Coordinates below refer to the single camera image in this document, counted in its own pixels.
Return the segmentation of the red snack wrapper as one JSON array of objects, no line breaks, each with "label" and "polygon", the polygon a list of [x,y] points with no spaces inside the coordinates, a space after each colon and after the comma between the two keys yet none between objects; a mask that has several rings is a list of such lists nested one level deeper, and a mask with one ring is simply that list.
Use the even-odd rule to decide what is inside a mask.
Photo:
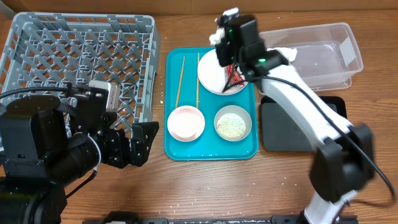
[{"label": "red snack wrapper", "polygon": [[235,84],[235,83],[240,82],[240,81],[243,80],[240,71],[233,64],[228,65],[228,66],[226,66],[224,68],[224,74],[225,74],[225,77],[226,77],[226,81],[230,85]]}]

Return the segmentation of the pile of rice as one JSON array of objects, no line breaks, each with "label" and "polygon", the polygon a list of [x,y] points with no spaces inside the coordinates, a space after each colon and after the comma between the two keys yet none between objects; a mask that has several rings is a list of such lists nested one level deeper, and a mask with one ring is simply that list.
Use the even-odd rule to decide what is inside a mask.
[{"label": "pile of rice", "polygon": [[230,141],[237,141],[244,137],[246,124],[237,114],[226,113],[217,121],[216,130],[222,138]]}]

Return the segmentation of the white tissue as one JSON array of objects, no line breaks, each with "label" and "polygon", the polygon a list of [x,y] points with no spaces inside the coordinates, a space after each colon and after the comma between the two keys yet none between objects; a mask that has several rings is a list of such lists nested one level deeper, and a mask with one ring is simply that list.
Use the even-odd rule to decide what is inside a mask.
[{"label": "white tissue", "polygon": [[209,36],[210,45],[220,44],[225,38],[225,30],[224,28],[217,28],[214,34]]}]

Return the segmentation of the grey bowl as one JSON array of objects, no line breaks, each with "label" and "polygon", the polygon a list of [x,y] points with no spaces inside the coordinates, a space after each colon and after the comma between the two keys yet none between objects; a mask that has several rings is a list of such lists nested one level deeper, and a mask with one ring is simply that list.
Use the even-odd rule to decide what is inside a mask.
[{"label": "grey bowl", "polygon": [[214,118],[217,134],[227,141],[240,141],[251,132],[252,119],[242,107],[228,105],[221,108]]}]

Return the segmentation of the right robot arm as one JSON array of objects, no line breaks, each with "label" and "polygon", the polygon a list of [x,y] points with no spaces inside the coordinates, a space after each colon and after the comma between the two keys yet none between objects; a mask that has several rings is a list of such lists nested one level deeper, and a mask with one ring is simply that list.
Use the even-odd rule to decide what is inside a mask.
[{"label": "right robot arm", "polygon": [[379,174],[396,193],[374,162],[373,134],[334,112],[301,79],[296,68],[278,50],[268,50],[260,38],[257,20],[240,15],[238,8],[225,11],[210,35],[222,67],[232,65],[293,119],[316,150],[310,181],[315,190],[297,223],[338,223],[344,207]]}]

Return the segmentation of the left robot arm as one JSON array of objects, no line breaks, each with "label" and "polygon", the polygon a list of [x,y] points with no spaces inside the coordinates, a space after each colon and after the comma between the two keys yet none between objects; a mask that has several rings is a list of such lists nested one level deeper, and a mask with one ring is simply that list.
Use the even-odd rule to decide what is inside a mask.
[{"label": "left robot arm", "polygon": [[77,100],[62,103],[55,87],[21,88],[22,98],[1,108],[2,223],[60,223],[69,193],[89,182],[100,164],[122,169],[144,165],[159,130],[156,121],[134,123],[131,137],[113,129],[113,90],[68,84]]}]

